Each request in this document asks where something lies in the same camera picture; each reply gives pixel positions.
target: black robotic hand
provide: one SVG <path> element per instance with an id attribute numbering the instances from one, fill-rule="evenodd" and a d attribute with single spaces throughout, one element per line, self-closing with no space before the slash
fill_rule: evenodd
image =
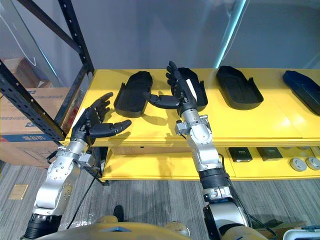
<path id="1" fill-rule="evenodd" d="M 111 137 L 121 133 L 131 125 L 130 120 L 117 123 L 102 123 L 106 113 L 110 110 L 108 100 L 114 94 L 109 92 L 97 99 L 90 107 L 87 107 L 79 120 L 72 128 L 71 141 L 82 139 L 89 146 L 92 146 L 96 138 Z"/>
<path id="2" fill-rule="evenodd" d="M 152 105 L 161 109 L 177 109 L 178 114 L 181 114 L 188 109 L 196 109 L 197 102 L 193 96 L 186 79 L 179 72 L 179 69 L 174 62 L 169 61 L 166 67 L 168 71 L 165 76 L 168 78 L 167 83 L 171 87 L 172 96 L 169 95 L 154 95 L 149 92 L 144 92 L 144 98 Z"/>

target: yellow shelf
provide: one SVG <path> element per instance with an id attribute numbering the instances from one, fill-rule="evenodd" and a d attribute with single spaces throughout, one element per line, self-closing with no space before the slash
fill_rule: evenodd
<path id="1" fill-rule="evenodd" d="M 224 147 L 217 149 L 224 165 L 235 176 Z M 102 180 L 199 180 L 191 152 L 114 155 L 108 151 Z"/>
<path id="2" fill-rule="evenodd" d="M 113 110 L 113 102 L 122 82 L 140 69 L 104 70 L 95 72 L 80 109 L 89 107 L 99 96 L 113 92 L 111 111 L 105 122 L 121 122 L 126 118 Z M 310 112 L 283 83 L 285 69 L 240 68 L 253 77 L 264 101 L 251 110 L 236 110 L 223 99 L 216 79 L 216 69 L 193 69 L 204 81 L 208 105 L 200 112 L 207 114 L 216 147 L 256 146 L 319 146 L 320 116 Z M 170 95 L 165 69 L 147 69 L 153 78 L 152 93 Z M 320 70 L 297 69 L 320 84 Z M 97 138 L 94 146 L 154 146 L 186 147 L 186 141 L 177 136 L 174 128 L 180 119 L 175 110 L 160 109 L 148 104 L 144 115 L 131 118 L 132 125 L 125 133 L 108 138 Z M 71 131 L 63 144 L 70 141 Z"/>
<path id="3" fill-rule="evenodd" d="M 217 148 L 224 155 L 226 171 L 234 181 L 320 178 L 320 170 L 308 167 L 299 172 L 289 165 L 289 160 L 293 157 L 305 160 L 314 156 L 320 159 L 320 149 L 312 149 L 313 151 L 310 148 L 279 148 L 282 159 L 263 161 L 257 149 L 250 147 L 252 161 L 233 162 L 227 148 Z M 101 180 L 199 180 L 199 176 L 190 152 L 114 155 L 110 150 Z"/>

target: gray carpet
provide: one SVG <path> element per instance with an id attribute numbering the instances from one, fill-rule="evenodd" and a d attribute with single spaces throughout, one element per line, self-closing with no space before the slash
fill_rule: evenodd
<path id="1" fill-rule="evenodd" d="M 21 237 L 28 224 L 38 188 L 46 177 L 44 169 L 30 166 L 1 166 L 0 239 Z M 66 228 L 92 180 L 85 171 L 76 183 L 60 230 Z M 29 184 L 23 200 L 8 200 L 14 184 Z M 320 179 L 287 181 L 234 182 L 249 213 L 267 222 L 306 221 L 320 223 Z M 125 219 L 164 225 L 180 221 L 187 225 L 192 239 L 206 240 L 207 230 L 202 208 L 202 187 L 198 181 L 113 181 L 110 186 L 95 182 L 83 202 L 72 227 L 112 215 L 116 205 L 124 207 Z"/>

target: black metal shelf frame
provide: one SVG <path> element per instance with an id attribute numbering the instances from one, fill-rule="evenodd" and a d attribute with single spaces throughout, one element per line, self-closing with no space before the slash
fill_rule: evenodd
<path id="1" fill-rule="evenodd" d="M 86 74 L 94 74 L 94 66 L 91 61 L 84 37 L 82 35 L 74 7 L 71 0 L 58 0 L 64 19 L 69 28 L 71 37 L 63 31 L 37 4 L 32 0 L 17 0 L 34 16 L 43 22 L 49 29 L 65 41 L 78 54 L 82 67 L 77 74 L 69 92 L 67 93 L 58 113 L 52 119 L 37 101 L 21 85 L 16 77 L 8 70 L 0 60 L 0 88 L 1 93 L 18 108 L 32 123 L 41 131 L 50 136 L 52 140 L 60 145 L 59 141 L 64 140 L 66 133 L 61 129 L 61 124 L 68 112 L 68 109 L 76 96 L 77 91 Z M 105 159 L 105 147 L 99 148 L 102 159 Z"/>

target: gray wall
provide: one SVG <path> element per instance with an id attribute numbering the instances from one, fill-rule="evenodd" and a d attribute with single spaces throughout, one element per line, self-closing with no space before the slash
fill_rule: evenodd
<path id="1" fill-rule="evenodd" d="M 35 2 L 68 31 L 56 0 Z M 73 0 L 96 69 L 211 68 L 233 0 Z M 78 55 L 19 3 L 26 26 L 63 85 L 74 80 Z M 251 0 L 224 65 L 319 68 L 320 0 Z M 1 39 L 6 31 L 1 27 Z M 0 46 L 0 57 L 8 51 Z M 19 51 L 9 51 L 15 57 Z"/>

